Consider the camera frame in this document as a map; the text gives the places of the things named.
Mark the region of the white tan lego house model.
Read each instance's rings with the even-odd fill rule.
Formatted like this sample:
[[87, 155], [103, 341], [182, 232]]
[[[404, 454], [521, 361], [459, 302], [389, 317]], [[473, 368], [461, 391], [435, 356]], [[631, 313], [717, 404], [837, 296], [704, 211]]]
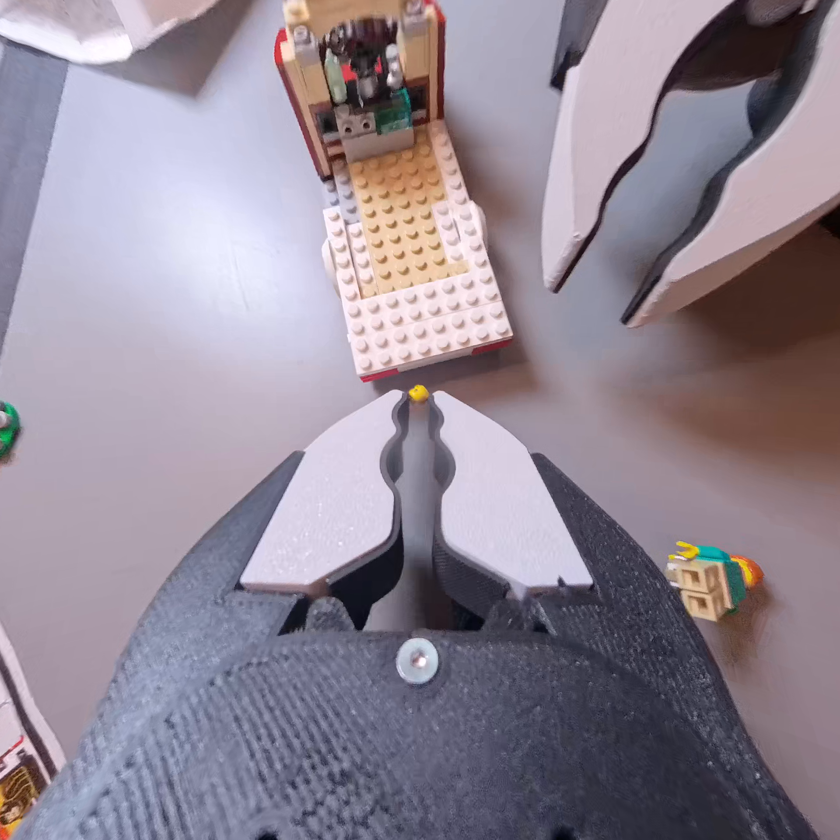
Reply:
[[432, 1], [287, 1], [275, 62], [322, 182], [322, 261], [356, 375], [508, 347], [514, 332], [445, 116]]

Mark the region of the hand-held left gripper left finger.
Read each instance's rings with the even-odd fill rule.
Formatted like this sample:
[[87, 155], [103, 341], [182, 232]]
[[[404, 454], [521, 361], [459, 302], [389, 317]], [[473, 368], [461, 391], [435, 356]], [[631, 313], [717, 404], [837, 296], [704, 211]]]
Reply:
[[404, 393], [389, 391], [304, 450], [240, 578], [249, 592], [325, 594], [380, 556], [402, 523]]

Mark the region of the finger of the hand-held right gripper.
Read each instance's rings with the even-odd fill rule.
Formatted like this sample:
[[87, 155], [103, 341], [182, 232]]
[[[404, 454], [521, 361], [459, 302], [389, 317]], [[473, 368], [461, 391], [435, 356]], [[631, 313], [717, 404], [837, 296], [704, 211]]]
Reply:
[[622, 315], [635, 328], [704, 297], [838, 207], [838, 2], [820, 2], [759, 98], [752, 138]]
[[563, 77], [542, 207], [544, 285], [557, 292], [591, 242], [620, 171], [648, 141], [666, 81], [732, 2], [606, 2]]

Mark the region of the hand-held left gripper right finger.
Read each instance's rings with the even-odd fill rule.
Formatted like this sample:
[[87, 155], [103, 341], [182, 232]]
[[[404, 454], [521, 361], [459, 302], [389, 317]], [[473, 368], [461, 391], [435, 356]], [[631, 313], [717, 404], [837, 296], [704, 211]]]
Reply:
[[446, 392], [433, 394], [445, 456], [439, 531], [444, 548], [522, 599], [592, 574], [527, 447]]

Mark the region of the white paper bag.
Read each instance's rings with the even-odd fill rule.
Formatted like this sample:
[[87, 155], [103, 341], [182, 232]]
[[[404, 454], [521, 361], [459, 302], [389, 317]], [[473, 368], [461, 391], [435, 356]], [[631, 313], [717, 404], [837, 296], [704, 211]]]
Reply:
[[16, 46], [89, 67], [208, 68], [253, 5], [250, 1], [2, 1], [2, 57]]

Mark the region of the lego sticker sheet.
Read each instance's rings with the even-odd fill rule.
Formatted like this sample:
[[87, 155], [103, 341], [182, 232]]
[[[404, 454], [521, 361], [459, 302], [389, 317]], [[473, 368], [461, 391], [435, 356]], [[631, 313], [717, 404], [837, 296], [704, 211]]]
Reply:
[[8, 839], [66, 763], [1, 629], [1, 838]]

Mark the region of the green minifigure torso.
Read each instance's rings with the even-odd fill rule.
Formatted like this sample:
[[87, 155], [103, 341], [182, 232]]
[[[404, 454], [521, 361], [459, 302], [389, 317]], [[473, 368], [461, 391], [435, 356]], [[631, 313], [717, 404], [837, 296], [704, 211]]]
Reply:
[[744, 564], [710, 545], [678, 541], [666, 573], [688, 614], [711, 622], [735, 613], [748, 593]]

